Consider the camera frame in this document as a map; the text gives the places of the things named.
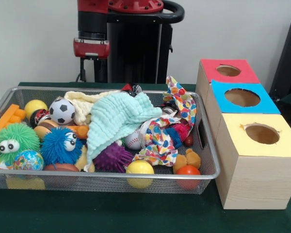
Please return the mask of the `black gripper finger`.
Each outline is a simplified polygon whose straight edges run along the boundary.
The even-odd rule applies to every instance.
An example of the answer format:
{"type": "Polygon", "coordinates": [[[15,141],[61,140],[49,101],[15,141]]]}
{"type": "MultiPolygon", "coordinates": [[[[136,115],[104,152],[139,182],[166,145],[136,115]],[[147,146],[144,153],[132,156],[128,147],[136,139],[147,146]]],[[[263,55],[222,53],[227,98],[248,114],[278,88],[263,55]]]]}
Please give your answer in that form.
{"type": "Polygon", "coordinates": [[[104,82],[104,60],[96,60],[96,82],[104,82]]]}
{"type": "Polygon", "coordinates": [[[86,81],[86,72],[85,72],[85,68],[84,68],[84,58],[80,59],[80,80],[82,82],[86,81]]]}

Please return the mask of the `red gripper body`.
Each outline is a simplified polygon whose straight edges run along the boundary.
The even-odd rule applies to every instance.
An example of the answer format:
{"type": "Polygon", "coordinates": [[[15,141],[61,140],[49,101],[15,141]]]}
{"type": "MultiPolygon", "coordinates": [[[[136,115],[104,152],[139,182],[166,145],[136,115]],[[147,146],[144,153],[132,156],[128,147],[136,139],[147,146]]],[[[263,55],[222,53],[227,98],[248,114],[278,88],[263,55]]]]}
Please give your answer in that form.
{"type": "Polygon", "coordinates": [[[88,40],[74,38],[74,55],[79,58],[107,59],[110,53],[110,43],[108,40],[88,40]]]}

